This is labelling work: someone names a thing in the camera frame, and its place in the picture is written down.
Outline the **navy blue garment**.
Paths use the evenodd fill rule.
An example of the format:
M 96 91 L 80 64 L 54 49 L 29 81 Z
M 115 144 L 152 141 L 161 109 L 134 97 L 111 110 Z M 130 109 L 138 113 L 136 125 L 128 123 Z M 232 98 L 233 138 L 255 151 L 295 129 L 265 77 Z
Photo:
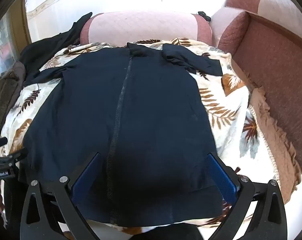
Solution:
M 207 173 L 216 150 L 193 75 L 222 75 L 218 60 L 182 46 L 137 44 L 84 53 L 26 80 L 59 84 L 28 128 L 28 180 L 57 181 L 91 154 L 93 184 L 74 197 L 90 220 L 123 227 L 217 217 L 222 196 Z

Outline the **tan ruffled sofa cover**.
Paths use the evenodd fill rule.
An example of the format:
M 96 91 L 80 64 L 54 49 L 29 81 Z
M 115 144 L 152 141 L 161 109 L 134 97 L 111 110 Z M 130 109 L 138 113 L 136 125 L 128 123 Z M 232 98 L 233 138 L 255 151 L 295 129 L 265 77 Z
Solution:
M 287 203 L 301 182 L 301 169 L 296 160 L 297 152 L 287 139 L 286 132 L 278 126 L 276 119 L 271 116 L 263 87 L 256 87 L 235 61 L 232 61 L 231 66 L 251 92 L 249 105 L 255 112 L 257 128 L 262 132 L 274 158 L 282 198 L 284 203 Z

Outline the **brown fuzzy blanket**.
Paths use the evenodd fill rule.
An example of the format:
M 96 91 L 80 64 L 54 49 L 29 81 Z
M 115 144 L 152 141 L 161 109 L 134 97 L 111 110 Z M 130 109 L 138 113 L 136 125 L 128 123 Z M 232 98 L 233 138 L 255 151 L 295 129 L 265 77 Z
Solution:
M 0 134 L 6 116 L 20 95 L 25 74 L 24 65 L 17 61 L 0 77 Z

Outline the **leaf pattern fleece blanket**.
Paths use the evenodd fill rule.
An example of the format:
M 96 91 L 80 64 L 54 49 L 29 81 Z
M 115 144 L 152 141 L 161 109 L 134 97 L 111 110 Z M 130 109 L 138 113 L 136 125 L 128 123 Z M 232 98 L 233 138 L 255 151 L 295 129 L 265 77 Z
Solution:
M 278 178 L 271 150 L 258 124 L 258 112 L 253 106 L 257 94 L 246 86 L 246 80 L 240 76 L 231 54 L 186 38 L 173 39 L 171 44 L 179 44 L 196 55 L 218 60 L 221 64 L 221 77 L 201 71 L 193 74 L 201 102 L 208 114 L 218 157 L 239 176 L 247 175 L 260 183 Z M 58 84 L 59 79 L 53 79 L 42 85 L 30 85 L 22 89 L 1 129 L 1 136 L 8 139 L 7 145 L 0 147 L 1 157 L 22 147 L 32 120 Z

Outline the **black garment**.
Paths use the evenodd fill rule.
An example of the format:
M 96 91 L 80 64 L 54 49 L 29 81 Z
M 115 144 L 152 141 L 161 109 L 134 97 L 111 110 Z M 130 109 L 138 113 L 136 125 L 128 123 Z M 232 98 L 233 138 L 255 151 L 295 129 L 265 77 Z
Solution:
M 53 37 L 45 38 L 27 45 L 21 52 L 19 61 L 25 67 L 25 80 L 30 81 L 58 51 L 74 44 L 79 44 L 80 33 L 92 13 L 82 16 L 74 22 L 71 29 Z

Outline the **wooden glass door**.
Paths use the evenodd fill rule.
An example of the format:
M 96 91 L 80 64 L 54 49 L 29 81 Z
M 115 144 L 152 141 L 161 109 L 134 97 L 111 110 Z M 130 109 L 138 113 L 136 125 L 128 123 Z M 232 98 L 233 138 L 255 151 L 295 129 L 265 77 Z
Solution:
M 0 20 L 0 77 L 19 59 L 31 44 L 25 0 L 15 0 Z

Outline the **pink cylindrical bolster cushion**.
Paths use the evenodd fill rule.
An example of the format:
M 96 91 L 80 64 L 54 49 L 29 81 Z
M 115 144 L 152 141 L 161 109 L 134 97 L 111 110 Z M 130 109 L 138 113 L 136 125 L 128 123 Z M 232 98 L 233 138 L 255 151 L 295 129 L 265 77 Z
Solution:
M 82 28 L 80 44 L 188 38 L 212 44 L 212 30 L 202 16 L 185 12 L 106 12 L 90 18 Z

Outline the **pink red sofa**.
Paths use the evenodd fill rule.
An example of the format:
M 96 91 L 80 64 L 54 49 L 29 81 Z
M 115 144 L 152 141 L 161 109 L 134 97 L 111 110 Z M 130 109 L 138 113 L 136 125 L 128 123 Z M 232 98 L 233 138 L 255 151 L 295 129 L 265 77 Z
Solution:
M 212 16 L 213 44 L 266 92 L 302 170 L 302 13 L 291 0 L 226 0 Z

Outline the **small black object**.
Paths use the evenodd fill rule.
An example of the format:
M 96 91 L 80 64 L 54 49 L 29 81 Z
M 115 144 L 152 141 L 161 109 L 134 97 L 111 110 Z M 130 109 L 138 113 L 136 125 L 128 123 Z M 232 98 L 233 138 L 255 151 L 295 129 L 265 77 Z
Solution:
M 198 15 L 201 16 L 201 17 L 203 17 L 207 22 L 211 22 L 210 16 L 208 16 L 205 12 L 199 11 Z

